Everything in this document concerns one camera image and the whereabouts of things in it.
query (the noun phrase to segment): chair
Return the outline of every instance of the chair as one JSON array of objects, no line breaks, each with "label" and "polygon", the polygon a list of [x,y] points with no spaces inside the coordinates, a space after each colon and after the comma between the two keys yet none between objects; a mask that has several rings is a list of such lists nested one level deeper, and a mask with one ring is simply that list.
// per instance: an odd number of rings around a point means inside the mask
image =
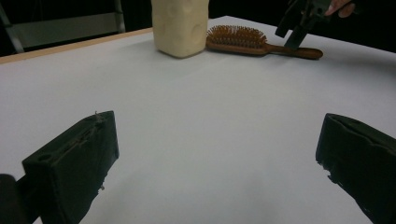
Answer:
[{"label": "chair", "polygon": [[120,0],[114,0],[115,10],[89,16],[49,21],[11,23],[0,3],[0,19],[17,53],[28,48],[79,41],[99,35],[125,33]]}]

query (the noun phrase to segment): black object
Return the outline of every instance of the black object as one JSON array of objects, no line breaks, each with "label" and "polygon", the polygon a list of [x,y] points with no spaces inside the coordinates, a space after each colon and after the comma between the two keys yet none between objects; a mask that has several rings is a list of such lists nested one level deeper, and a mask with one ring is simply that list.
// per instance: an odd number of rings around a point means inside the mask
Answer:
[{"label": "black object", "polygon": [[113,111],[82,119],[23,160],[20,180],[0,175],[0,223],[79,223],[118,157]]},{"label": "black object", "polygon": [[358,120],[327,114],[317,162],[374,224],[396,223],[396,140]]},{"label": "black object", "polygon": [[317,22],[330,21],[330,16],[324,15],[330,2],[331,0],[290,0],[290,6],[276,29],[276,35],[285,37],[288,30],[294,26],[285,47],[299,48],[305,36]]}]

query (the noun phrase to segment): hairbrush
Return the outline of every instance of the hairbrush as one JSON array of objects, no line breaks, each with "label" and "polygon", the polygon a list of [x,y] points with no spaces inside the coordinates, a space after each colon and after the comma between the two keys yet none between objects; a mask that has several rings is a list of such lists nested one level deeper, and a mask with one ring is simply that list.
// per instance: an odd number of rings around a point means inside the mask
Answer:
[{"label": "hairbrush", "polygon": [[283,46],[267,44],[267,37],[262,31],[236,25],[217,25],[207,31],[206,47],[208,49],[263,56],[276,53],[304,59],[317,60],[323,56],[319,49],[290,49]]}]

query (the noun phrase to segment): hairbrush bristles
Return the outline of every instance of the hairbrush bristles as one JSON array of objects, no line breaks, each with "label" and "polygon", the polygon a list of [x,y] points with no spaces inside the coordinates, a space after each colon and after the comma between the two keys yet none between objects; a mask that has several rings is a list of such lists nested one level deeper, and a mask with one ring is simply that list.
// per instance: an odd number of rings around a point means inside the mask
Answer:
[{"label": "hairbrush bristles", "polygon": [[262,31],[236,25],[217,25],[207,31],[206,42],[248,49],[261,49],[267,41]]}]

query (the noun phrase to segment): black background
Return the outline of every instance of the black background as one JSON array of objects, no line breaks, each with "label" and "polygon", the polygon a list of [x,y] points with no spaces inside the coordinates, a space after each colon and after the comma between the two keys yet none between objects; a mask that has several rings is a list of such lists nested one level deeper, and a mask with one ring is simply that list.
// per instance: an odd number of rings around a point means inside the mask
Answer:
[{"label": "black background", "polygon": [[[228,15],[278,26],[288,8],[288,2],[289,0],[210,0],[209,18]],[[93,15],[114,10],[113,0],[1,0],[1,3],[11,23]],[[121,4],[127,32],[151,26],[150,0],[121,0]],[[317,23],[310,33],[396,52],[395,13],[393,3],[370,6],[369,10],[345,19],[333,15],[329,23]],[[13,53],[15,50],[2,26],[0,56]]]}]

